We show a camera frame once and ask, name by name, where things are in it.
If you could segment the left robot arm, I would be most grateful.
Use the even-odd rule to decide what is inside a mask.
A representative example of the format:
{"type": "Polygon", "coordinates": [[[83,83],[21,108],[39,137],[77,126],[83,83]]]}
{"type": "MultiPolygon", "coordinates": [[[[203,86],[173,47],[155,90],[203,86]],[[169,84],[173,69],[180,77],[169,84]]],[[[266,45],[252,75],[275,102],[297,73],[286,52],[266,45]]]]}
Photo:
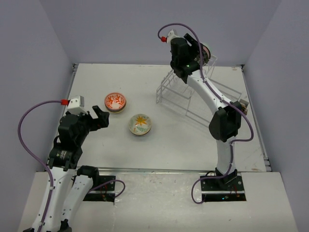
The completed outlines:
{"type": "Polygon", "coordinates": [[[58,135],[53,141],[48,163],[44,165],[48,181],[37,216],[29,232],[70,232],[74,217],[90,190],[100,186],[98,169],[93,166],[77,168],[82,155],[82,144],[91,131],[109,125],[109,113],[97,105],[88,111],[68,109],[60,119],[58,135]]]}

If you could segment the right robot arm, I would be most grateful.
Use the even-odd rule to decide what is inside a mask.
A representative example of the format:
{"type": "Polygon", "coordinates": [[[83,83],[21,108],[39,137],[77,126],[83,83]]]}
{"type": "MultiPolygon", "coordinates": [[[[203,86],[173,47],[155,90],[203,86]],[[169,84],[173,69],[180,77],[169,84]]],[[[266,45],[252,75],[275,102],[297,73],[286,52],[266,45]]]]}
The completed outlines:
{"type": "Polygon", "coordinates": [[[211,58],[211,52],[204,44],[198,43],[188,33],[180,37],[173,30],[167,35],[167,43],[171,47],[170,65],[174,73],[202,98],[212,113],[209,131],[216,140],[218,152],[215,184],[219,189],[226,190],[237,175],[233,148],[229,144],[241,126],[238,112],[241,104],[230,99],[224,103],[224,95],[220,90],[206,76],[201,76],[200,67],[211,58]]]}

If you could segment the yellow leaf pattern bowl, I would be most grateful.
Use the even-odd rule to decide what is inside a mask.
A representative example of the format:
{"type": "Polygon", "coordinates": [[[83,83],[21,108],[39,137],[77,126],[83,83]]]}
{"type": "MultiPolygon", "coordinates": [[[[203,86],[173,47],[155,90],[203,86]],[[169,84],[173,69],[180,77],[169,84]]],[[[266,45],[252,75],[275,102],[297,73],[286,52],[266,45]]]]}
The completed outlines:
{"type": "Polygon", "coordinates": [[[128,123],[129,130],[133,130],[135,127],[152,128],[151,119],[145,114],[136,114],[131,117],[128,123]]]}

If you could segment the orange floral bowl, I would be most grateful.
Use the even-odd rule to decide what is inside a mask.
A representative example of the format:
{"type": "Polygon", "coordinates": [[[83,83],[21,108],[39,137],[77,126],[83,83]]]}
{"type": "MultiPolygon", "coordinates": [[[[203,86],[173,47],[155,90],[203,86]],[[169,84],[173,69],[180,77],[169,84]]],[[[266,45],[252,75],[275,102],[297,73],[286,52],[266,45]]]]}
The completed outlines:
{"type": "Polygon", "coordinates": [[[113,104],[113,103],[118,103],[120,105],[126,103],[126,98],[123,94],[121,93],[109,93],[105,99],[104,99],[104,104],[105,105],[109,105],[109,104],[113,104]]]}

